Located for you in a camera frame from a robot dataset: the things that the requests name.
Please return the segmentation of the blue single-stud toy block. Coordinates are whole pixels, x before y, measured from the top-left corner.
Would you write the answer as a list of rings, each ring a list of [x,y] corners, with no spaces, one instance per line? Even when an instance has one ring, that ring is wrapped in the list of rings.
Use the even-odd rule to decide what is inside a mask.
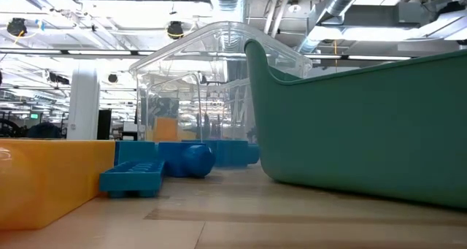
[[[160,142],[158,157],[169,177],[204,178],[215,164],[215,155],[202,142]]]

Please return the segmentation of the big yellow toy block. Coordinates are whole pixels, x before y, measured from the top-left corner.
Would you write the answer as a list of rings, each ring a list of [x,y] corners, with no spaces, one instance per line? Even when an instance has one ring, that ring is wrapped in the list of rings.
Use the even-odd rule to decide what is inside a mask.
[[[115,142],[0,139],[0,231],[40,229],[93,199]]]

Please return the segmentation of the clear plastic storage bin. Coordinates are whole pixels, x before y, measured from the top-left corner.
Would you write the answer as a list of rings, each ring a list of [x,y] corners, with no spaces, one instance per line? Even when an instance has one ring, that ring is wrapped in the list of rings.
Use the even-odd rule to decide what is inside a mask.
[[[178,120],[184,139],[244,140],[257,144],[247,40],[259,41],[269,66],[307,77],[312,61],[262,31],[243,23],[211,23],[137,61],[139,138],[153,140],[157,117]]]

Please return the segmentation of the round black ceiling device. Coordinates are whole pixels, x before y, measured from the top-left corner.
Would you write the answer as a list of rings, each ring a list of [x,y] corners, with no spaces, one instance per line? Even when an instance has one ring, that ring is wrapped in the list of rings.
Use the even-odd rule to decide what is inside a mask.
[[[15,37],[23,37],[27,34],[26,20],[24,18],[13,18],[7,24],[7,32]]]
[[[180,21],[171,21],[166,33],[170,39],[181,39],[185,35]]]

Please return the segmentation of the flat blue toy plate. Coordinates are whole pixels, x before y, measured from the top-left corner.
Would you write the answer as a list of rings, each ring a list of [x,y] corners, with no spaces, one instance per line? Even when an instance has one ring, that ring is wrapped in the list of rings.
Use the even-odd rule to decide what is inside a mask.
[[[158,195],[163,182],[163,161],[127,161],[99,175],[99,191],[109,198]]]

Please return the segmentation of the black tall cabinet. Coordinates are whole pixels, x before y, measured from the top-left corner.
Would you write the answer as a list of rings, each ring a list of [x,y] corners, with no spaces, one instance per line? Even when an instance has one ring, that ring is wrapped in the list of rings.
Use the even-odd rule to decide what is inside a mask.
[[[109,133],[112,125],[112,111],[99,110],[98,127],[97,127],[97,139],[108,140]]]

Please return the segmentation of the green plastic bin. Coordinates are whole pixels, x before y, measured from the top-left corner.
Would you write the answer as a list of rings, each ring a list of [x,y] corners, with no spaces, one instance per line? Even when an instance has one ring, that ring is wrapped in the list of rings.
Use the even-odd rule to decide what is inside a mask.
[[[307,79],[244,51],[270,178],[467,209],[467,50]]]

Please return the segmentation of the ceiling strip light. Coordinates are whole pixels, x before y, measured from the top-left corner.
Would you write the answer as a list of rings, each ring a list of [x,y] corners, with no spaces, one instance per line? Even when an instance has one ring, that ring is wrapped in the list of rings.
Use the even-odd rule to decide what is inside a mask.
[[[309,59],[320,60],[349,60],[349,61],[405,61],[412,59],[409,56],[383,56],[383,55],[331,55],[331,54],[306,54]]]

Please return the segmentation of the white square pillar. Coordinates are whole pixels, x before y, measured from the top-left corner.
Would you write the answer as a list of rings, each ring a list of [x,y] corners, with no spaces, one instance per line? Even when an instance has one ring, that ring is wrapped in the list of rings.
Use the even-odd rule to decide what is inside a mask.
[[[99,119],[100,83],[97,70],[89,64],[78,65],[72,73],[68,140],[95,140]]]

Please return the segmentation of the dark background chair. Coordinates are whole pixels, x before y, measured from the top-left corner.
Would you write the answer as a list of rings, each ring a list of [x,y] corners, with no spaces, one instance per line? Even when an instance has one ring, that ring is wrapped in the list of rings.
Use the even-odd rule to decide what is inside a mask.
[[[28,138],[60,139],[60,129],[50,122],[39,123],[32,126],[26,133]]]

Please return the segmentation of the silver ribbed ventilation duct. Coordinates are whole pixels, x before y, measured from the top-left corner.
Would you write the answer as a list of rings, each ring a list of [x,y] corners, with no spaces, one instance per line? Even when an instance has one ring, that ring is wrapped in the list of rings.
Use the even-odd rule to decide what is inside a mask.
[[[324,0],[314,4],[306,19],[307,34],[302,42],[297,46],[296,51],[302,54],[312,53],[316,47],[325,39],[330,37],[320,37],[318,26],[330,19],[336,18],[339,24],[343,23],[346,11],[356,0]]]

